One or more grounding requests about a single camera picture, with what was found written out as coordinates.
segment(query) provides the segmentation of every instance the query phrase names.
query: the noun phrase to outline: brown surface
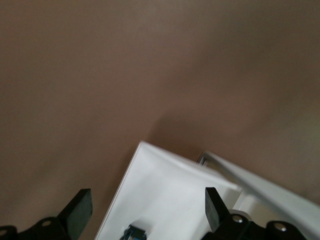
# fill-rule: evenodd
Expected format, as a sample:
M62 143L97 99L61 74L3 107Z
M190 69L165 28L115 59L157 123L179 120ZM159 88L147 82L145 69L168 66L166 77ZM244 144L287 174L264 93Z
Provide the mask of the brown surface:
M320 204L320 4L286 2L1 1L0 225L92 188L93 239L141 140Z

